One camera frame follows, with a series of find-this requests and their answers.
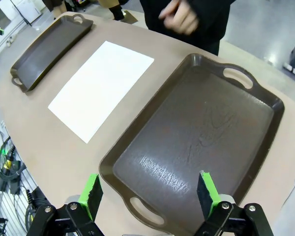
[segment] hand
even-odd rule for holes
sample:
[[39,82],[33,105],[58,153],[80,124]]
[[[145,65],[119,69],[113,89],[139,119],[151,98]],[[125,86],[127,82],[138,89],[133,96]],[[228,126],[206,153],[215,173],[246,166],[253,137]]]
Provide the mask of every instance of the hand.
[[172,0],[161,11],[159,19],[164,19],[166,28],[186,35],[190,35],[199,25],[197,14],[186,0]]

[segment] brown tray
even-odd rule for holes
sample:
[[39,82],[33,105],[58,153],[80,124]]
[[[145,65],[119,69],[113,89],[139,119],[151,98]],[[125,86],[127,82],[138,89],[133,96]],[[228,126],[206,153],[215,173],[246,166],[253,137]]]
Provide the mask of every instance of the brown tray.
[[[245,88],[223,72],[245,74]],[[130,212],[152,228],[193,235],[204,218],[200,170],[239,204],[256,177],[284,113],[283,102],[245,69],[192,54],[181,63],[103,158],[100,174]],[[164,224],[132,205],[138,198]]]
[[11,68],[12,83],[33,90],[50,69],[93,25],[81,14],[62,16],[43,32]]

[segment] screw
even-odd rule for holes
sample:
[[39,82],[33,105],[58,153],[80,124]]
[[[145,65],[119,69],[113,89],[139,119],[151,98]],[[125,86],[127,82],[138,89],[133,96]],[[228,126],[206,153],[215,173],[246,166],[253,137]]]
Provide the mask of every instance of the screw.
[[47,206],[47,207],[45,208],[45,212],[48,213],[48,212],[50,212],[50,211],[51,211],[51,207],[50,207],[50,206]]
[[71,210],[75,210],[76,208],[78,208],[78,206],[75,203],[71,204],[70,206]]
[[249,210],[250,210],[250,211],[255,211],[256,208],[255,208],[255,206],[250,206],[250,207],[249,207]]
[[228,205],[228,203],[222,203],[222,208],[227,210],[228,208],[230,208],[230,205]]

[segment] black clothing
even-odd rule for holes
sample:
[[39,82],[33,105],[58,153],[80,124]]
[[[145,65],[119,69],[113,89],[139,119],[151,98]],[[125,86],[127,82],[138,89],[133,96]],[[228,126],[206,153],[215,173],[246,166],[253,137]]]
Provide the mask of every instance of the black clothing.
[[53,11],[54,7],[61,6],[62,0],[43,0],[49,11]]
[[120,21],[120,20],[124,19],[124,15],[123,15],[123,12],[121,9],[122,9],[122,7],[120,5],[113,6],[113,7],[109,8],[111,13],[114,15],[115,21]]
[[230,5],[235,0],[188,0],[199,18],[199,27],[191,34],[178,34],[165,28],[158,16],[171,0],[140,0],[150,30],[179,39],[213,54],[218,54],[219,41],[225,35]]

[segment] tray handle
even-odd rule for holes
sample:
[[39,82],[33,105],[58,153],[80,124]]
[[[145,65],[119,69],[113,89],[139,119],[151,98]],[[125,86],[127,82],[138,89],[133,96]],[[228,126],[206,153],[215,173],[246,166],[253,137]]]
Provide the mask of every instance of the tray handle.
[[23,85],[22,81],[17,77],[12,77],[11,82],[15,86],[19,87],[22,92],[26,92],[28,90],[27,87],[25,87],[25,85]]
[[[145,216],[143,216],[140,212],[138,212],[138,210],[134,207],[134,205],[131,203],[131,199],[132,198],[137,198],[141,204],[150,212],[152,212],[153,214],[161,217],[164,220],[163,224],[157,224],[149,219],[147,219]],[[156,229],[156,230],[161,230],[167,233],[171,233],[173,234],[174,232],[178,232],[180,231],[177,227],[177,225],[173,224],[172,222],[168,221],[166,219],[166,217],[164,215],[159,214],[158,212],[156,212],[155,210],[152,210],[153,207],[151,207],[150,205],[146,204],[144,201],[142,201],[140,199],[140,197],[138,196],[128,196],[127,198],[123,198],[124,203],[126,205],[126,207],[128,208],[128,210],[131,212],[131,214],[136,217],[139,221],[141,221],[142,223]]]
[[74,14],[73,16],[71,16],[71,18],[72,18],[72,21],[74,22],[74,18],[76,18],[76,17],[80,17],[81,19],[82,19],[82,24],[85,22],[85,18],[84,18],[84,16],[82,15],[82,14]]
[[[256,78],[249,72],[247,71],[245,68],[239,66],[239,65],[234,65],[234,64],[230,64],[230,63],[219,63],[218,64],[218,67],[219,67],[219,76],[220,77],[223,77],[227,80],[232,80],[232,81],[236,81],[237,84],[240,84],[242,86],[243,89],[246,89],[246,90],[252,90],[256,87],[261,87],[261,85],[258,83],[258,81],[256,80]],[[236,70],[236,71],[239,71],[241,72],[242,74],[244,74],[245,76],[248,77],[248,79],[252,82],[252,87],[251,88],[246,88],[240,81],[237,81],[233,78],[230,78],[230,77],[227,77],[224,75],[224,70],[225,69],[233,69],[233,70]]]

